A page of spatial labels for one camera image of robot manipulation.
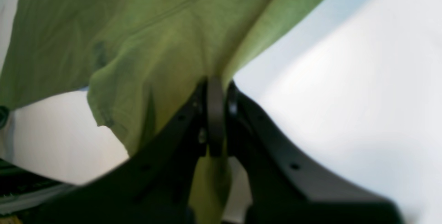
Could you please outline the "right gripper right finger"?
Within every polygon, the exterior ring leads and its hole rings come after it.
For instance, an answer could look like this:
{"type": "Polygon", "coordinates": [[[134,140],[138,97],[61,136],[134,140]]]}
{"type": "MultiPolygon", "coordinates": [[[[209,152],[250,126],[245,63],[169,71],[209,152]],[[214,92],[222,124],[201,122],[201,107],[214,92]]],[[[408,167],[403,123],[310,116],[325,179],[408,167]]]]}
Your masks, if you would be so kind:
{"type": "Polygon", "coordinates": [[[252,196],[246,224],[402,224],[395,204],[314,161],[231,82],[228,153],[246,170],[252,196]]]}

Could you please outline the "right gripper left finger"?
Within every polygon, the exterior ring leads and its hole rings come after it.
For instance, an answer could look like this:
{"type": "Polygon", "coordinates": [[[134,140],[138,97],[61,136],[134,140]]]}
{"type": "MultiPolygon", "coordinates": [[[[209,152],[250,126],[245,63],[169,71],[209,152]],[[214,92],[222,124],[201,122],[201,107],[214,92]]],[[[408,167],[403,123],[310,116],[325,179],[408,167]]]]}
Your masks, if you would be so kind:
{"type": "Polygon", "coordinates": [[[219,78],[188,101],[136,155],[106,175],[44,204],[33,224],[196,224],[188,205],[194,171],[220,156],[224,97],[219,78]]]}

